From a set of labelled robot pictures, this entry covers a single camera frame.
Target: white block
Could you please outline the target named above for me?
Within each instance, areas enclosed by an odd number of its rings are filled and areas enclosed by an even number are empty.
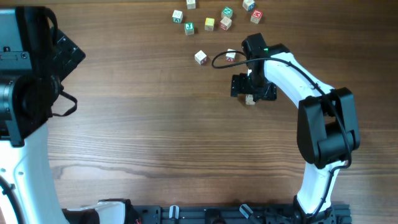
[[[197,8],[196,0],[187,0],[187,8],[188,9],[196,9]]]
[[[252,21],[255,24],[258,24],[261,20],[262,17],[262,12],[260,10],[254,10],[253,14],[251,14],[251,19],[250,21]]]
[[[235,61],[235,55],[236,55],[236,53],[227,53],[225,55],[225,60],[227,60],[229,62],[234,62]]]
[[[195,54],[195,60],[200,65],[203,65],[207,61],[207,55],[203,51],[199,51],[197,54]]]
[[[253,95],[246,95],[246,105],[255,105],[256,102],[253,101]]]
[[[185,34],[187,35],[195,34],[195,27],[193,26],[193,22],[188,22],[184,24],[184,26],[185,26]]]
[[[223,30],[228,30],[232,25],[232,20],[228,17],[224,17],[224,19],[220,22],[220,28]]]
[[[205,30],[213,31],[213,30],[214,30],[214,23],[215,23],[215,19],[213,19],[213,18],[206,18]]]
[[[224,10],[221,12],[221,18],[224,17],[232,18],[233,10],[230,7],[225,7]]]
[[[255,6],[254,0],[243,0],[243,8],[249,12],[250,10],[254,9]]]
[[[173,12],[173,22],[181,23],[182,22],[182,11],[174,10]]]

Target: yellow block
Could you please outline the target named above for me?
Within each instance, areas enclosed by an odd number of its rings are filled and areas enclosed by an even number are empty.
[[[213,26],[214,25],[215,20],[212,18],[206,18],[206,22],[205,25],[206,26]]]

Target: wooden block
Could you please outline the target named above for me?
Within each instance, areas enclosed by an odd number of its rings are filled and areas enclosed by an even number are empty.
[[[243,0],[243,8],[249,12],[250,10],[254,9],[255,6],[254,0]]]
[[[258,24],[260,22],[260,19],[262,17],[262,12],[258,9],[254,10],[253,14],[251,15],[250,21],[252,21],[255,24]]]
[[[196,0],[187,0],[187,8],[188,9],[196,9],[197,8]]]
[[[173,12],[173,22],[181,23],[182,22],[182,11],[174,10]]]
[[[256,102],[253,101],[253,95],[246,95],[246,105],[255,105]]]
[[[195,54],[195,60],[200,65],[203,65],[207,61],[207,55],[203,51],[199,51],[197,54]]]
[[[220,22],[220,28],[223,30],[228,30],[232,25],[232,20],[228,17],[224,17],[224,19]]]
[[[221,18],[224,19],[224,17],[231,18],[232,17],[233,10],[229,7],[225,7],[225,9],[221,12]]]
[[[195,28],[193,26],[193,22],[188,22],[185,24],[185,34],[192,35],[195,33]]]
[[[236,53],[227,53],[225,55],[225,60],[227,60],[229,62],[234,62],[235,61],[235,55],[236,55]]]
[[[206,18],[205,30],[213,31],[213,30],[214,30],[214,23],[215,23],[215,20],[214,20],[214,19],[212,19],[212,18]]]

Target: table surface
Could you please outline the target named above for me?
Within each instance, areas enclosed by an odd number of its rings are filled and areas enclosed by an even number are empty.
[[[221,10],[234,10],[228,31]],[[355,95],[361,146],[339,173],[332,199],[351,205],[354,223],[398,218],[398,5],[393,1],[258,1],[260,24],[241,1],[53,4],[59,28],[86,53],[63,82],[79,100],[52,118],[49,159],[62,207],[103,198],[134,205],[291,203],[305,162],[296,143],[297,109],[277,101],[246,106],[229,96],[244,65],[200,66],[261,32],[283,43],[308,71]],[[195,35],[172,22],[174,9]],[[216,19],[205,31],[206,17]],[[237,61],[244,60],[237,55]],[[61,113],[71,107],[60,99]]]

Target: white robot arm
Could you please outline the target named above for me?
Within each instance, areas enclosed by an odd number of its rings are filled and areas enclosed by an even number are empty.
[[[322,83],[311,75],[311,73],[296,61],[292,53],[282,52],[273,55],[272,57],[291,62],[296,67],[300,68],[308,75],[308,77],[318,84],[326,94],[330,93],[330,90],[334,89],[332,86]],[[290,100],[292,100],[296,107],[299,107],[299,101],[304,100],[309,96],[321,96],[320,92],[316,90],[314,86],[311,85],[296,69],[284,63],[271,60],[265,61],[264,74],[270,82],[275,83],[290,98]],[[297,194],[297,200],[305,213],[313,213],[317,209],[328,183],[330,175],[329,171],[334,167],[342,166],[344,163],[345,162],[342,161],[336,161],[328,164],[323,169],[318,169],[314,164],[305,163],[303,184]],[[335,184],[337,173],[338,171],[335,172],[335,176],[331,182],[330,191],[325,203],[320,209],[320,212],[325,211],[331,205],[331,190]]]
[[[13,207],[7,195],[0,196],[0,207],[7,224],[59,223],[69,224],[58,202],[54,181],[47,156],[47,125],[25,138],[25,146],[13,147],[10,141],[0,141],[3,156],[0,157],[1,176],[9,192],[16,198]],[[22,221],[17,221],[15,209],[19,209]],[[100,202],[97,205],[69,209],[68,211],[95,210],[101,223],[123,224],[125,204],[122,202]]]

